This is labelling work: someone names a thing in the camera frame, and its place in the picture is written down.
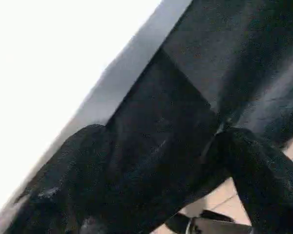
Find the bright white background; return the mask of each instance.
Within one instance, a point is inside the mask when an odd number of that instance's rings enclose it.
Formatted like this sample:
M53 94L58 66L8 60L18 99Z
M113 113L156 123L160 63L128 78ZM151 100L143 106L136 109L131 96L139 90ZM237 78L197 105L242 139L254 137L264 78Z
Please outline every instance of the bright white background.
M0 0L0 209L161 0Z

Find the black object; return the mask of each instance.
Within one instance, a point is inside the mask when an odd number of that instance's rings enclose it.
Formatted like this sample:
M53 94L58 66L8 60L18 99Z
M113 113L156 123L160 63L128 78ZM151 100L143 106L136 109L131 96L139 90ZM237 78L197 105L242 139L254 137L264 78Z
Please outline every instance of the black object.
M252 226L259 233L293 234L293 162L246 129L220 133L213 147L223 156Z
M226 215L219 214L213 211L203 210L200 214L201 218L218 220L218 221L225 221L225 222L234 222L234 220ZM187 226L189 225L190 218L181 214L177 213L169 220L165 222L165 225L172 230L174 233L177 234L185 234Z
M8 233L78 231L89 216L97 232L149 233L229 176L206 154L228 119L278 146L293 137L293 0L193 1L109 123L28 184Z

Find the dark surface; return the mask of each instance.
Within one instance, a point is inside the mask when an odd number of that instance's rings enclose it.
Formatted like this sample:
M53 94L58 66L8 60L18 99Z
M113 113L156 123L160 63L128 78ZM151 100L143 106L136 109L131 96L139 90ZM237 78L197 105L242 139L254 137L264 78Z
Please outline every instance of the dark surface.
M226 179L206 151L228 119L279 146L293 137L293 0L195 0L106 127L72 136L27 186L9 233L89 216L93 233L149 233ZM56 207L49 227L37 204Z
M194 0L163 49L221 118L293 137L293 0Z
M293 162L245 129L220 133L212 147L223 155L252 226L259 233L293 234Z

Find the black fabric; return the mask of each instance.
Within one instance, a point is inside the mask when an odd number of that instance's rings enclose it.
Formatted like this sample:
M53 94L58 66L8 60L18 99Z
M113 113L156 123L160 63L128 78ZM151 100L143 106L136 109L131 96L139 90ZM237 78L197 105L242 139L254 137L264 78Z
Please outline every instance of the black fabric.
M149 233L227 178L209 149L224 122L293 137L293 0L193 1L108 124L73 135L28 184L9 233L39 233L41 200L65 214L50 232L91 216L93 233Z
M163 49L221 119L293 137L293 0L194 0Z

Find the tiled floor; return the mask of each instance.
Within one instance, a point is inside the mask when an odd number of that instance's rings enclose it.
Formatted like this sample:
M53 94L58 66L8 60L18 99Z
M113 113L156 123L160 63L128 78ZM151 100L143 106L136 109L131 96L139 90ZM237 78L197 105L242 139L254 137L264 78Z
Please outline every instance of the tiled floor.
M293 160L293 140L289 142L285 154ZM247 214L236 193L232 179L228 179L208 196L200 199L181 212L188 216L198 216L202 209L212 210L232 217L237 223L250 225ZM153 232L154 234L171 234L164 225Z

